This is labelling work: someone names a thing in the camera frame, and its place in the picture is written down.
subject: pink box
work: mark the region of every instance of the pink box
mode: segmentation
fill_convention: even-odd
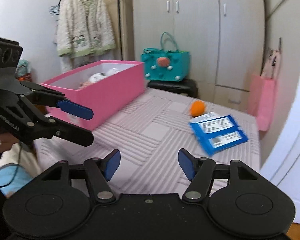
[[[88,87],[78,89],[95,73],[106,73],[112,68],[120,72]],[[143,62],[101,60],[76,68],[42,83],[43,86],[64,93],[71,101],[93,110],[91,120],[73,116],[59,108],[48,107],[52,116],[88,130],[94,130],[145,91]]]

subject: pink pompom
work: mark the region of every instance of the pink pompom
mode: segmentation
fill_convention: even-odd
[[[157,58],[157,64],[160,67],[168,67],[170,66],[170,59],[167,57],[159,57]]]

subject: orange ball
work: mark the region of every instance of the orange ball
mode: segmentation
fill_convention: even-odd
[[[203,115],[205,109],[206,109],[206,106],[205,106],[204,102],[199,101],[199,100],[194,101],[190,107],[190,115],[192,117],[197,117],[197,116]]]

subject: teal bag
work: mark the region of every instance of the teal bag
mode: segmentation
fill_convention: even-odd
[[[165,51],[163,36],[167,34],[174,44],[175,51]],[[181,81],[189,73],[190,53],[179,51],[173,36],[164,32],[160,38],[161,49],[147,48],[143,50],[141,61],[145,65],[145,78],[160,81]]]

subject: human hand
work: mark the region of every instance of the human hand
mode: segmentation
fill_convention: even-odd
[[[19,140],[10,133],[0,134],[0,153],[10,150],[12,145],[18,141]]]

